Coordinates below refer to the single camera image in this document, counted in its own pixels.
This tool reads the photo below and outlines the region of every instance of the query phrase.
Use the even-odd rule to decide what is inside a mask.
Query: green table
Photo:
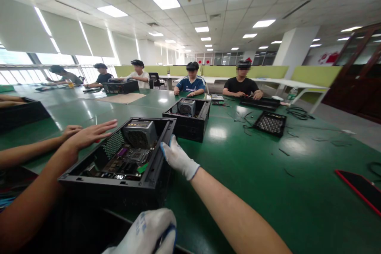
[[[161,117],[180,98],[169,91],[147,89],[141,90],[146,97],[122,105],[91,100],[97,94],[84,96],[80,89],[46,95],[16,90],[41,100],[54,117],[3,134],[1,149],[57,136],[66,124],[95,124],[95,115],[98,123],[117,118],[119,126],[130,117]],[[286,128],[281,139],[253,129],[247,131],[249,136],[243,128],[247,123],[233,118],[242,120],[253,111],[247,119],[254,122],[261,111],[240,106],[238,100],[227,103],[231,107],[211,106],[202,144],[179,139],[191,158],[257,210],[294,253],[379,253],[379,217],[334,173],[343,169],[374,180],[366,164],[381,162],[379,152],[319,118],[302,121],[288,116],[291,128]],[[283,107],[277,113],[286,114]],[[338,147],[333,140],[351,146]],[[79,159],[94,146],[82,150]],[[50,156],[25,167],[39,173]],[[233,252],[190,184],[178,173],[165,205],[175,213],[179,246],[196,253]],[[118,214],[131,221],[137,216]]]

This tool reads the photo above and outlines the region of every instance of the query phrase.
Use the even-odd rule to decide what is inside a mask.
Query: water bottle
[[[297,95],[298,95],[298,87],[294,87],[293,89],[290,90],[286,99],[286,103],[291,104]]]
[[[66,83],[69,86],[69,88],[74,88],[74,84],[73,84],[73,82],[70,79],[67,79]]]

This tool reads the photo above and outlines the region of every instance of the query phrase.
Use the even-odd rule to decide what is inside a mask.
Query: gray floor
[[[215,84],[208,84],[210,93],[221,93],[223,89],[224,82],[220,81]],[[266,96],[275,95],[275,89],[268,86],[261,87]],[[286,98],[287,95],[279,95],[280,97]],[[309,111],[312,108],[312,104],[299,100],[296,103],[297,106],[304,108]],[[332,125],[340,128],[341,130],[350,130],[355,132],[352,137],[363,142],[364,144],[372,147],[379,152],[381,152],[381,125],[375,122],[366,120],[364,118],[358,117],[356,115],[341,111],[334,107],[320,104],[314,115],[317,117],[331,123]]]

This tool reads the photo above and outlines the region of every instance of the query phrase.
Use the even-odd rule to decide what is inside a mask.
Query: white glove
[[[177,143],[175,135],[172,135],[169,146],[162,142],[160,147],[165,159],[172,168],[181,172],[188,181],[193,179],[200,165],[188,157],[183,148]]]
[[[175,215],[168,208],[160,208],[139,214],[119,245],[103,254],[172,254],[175,241]]]

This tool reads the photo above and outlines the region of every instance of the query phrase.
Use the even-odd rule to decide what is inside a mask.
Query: black t-shirt
[[[98,78],[96,79],[97,83],[106,83],[110,78],[113,78],[112,74],[106,73],[105,75],[98,75]]]
[[[245,78],[244,81],[240,83],[236,77],[228,79],[225,83],[224,88],[227,88],[230,92],[242,91],[246,95],[250,95],[251,92],[259,89],[254,80]]]

